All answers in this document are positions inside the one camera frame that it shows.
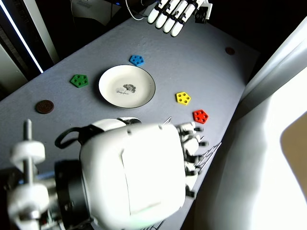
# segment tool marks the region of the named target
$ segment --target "white robotic hand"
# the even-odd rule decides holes
[[[171,36],[179,34],[185,22],[200,7],[207,7],[205,19],[211,14],[212,4],[208,0],[159,0],[147,18],[149,24],[155,22],[155,27],[163,27],[164,33],[171,31]]]

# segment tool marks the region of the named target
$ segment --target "white plate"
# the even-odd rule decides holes
[[[136,108],[154,96],[155,83],[145,70],[130,65],[108,69],[99,80],[101,95],[111,104],[122,108]]]

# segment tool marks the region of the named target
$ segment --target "table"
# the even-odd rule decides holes
[[[226,54],[232,47],[236,54]],[[131,55],[142,55],[156,84],[153,99],[136,109],[108,104],[98,91],[100,76],[110,67],[129,64]],[[23,121],[33,122],[33,138],[45,144],[46,160],[41,173],[53,170],[54,162],[76,159],[80,145],[64,150],[54,140],[70,127],[82,127],[103,118],[138,117],[143,123],[192,121],[192,112],[203,109],[209,119],[201,125],[210,146],[219,143],[227,129],[259,53],[210,24],[189,20],[178,37],[172,38],[145,20],[127,20],[84,46],[0,102],[0,168],[11,167],[10,148],[23,138]],[[89,85],[76,88],[69,83],[74,74],[86,74]],[[175,101],[177,92],[188,92],[188,106]],[[55,108],[47,115],[34,106],[51,100]],[[194,187],[198,191],[211,161]],[[161,230],[179,230],[192,204],[166,219]]]

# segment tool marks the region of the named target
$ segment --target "light strip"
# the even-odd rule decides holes
[[[34,61],[34,63],[36,64],[37,68],[39,69],[39,71],[40,71],[41,73],[43,73],[42,68],[40,67],[39,63],[37,62],[36,58],[34,57],[32,51],[30,50],[30,48],[29,48],[29,46],[28,46],[28,44],[25,42],[23,36],[22,36],[21,33],[19,32],[19,30],[18,30],[18,28],[17,28],[15,22],[13,21],[12,17],[10,16],[10,14],[9,14],[8,10],[6,9],[5,5],[3,4],[2,0],[0,0],[0,6],[2,7],[2,9],[3,9],[5,15],[8,17],[8,19],[9,19],[10,23],[12,24],[12,26],[13,26],[15,32],[16,32],[17,35],[19,36],[21,42],[23,43],[23,45],[24,45],[24,47],[26,48],[26,50],[28,51],[29,55],[30,55],[31,58],[33,59],[33,61]]]

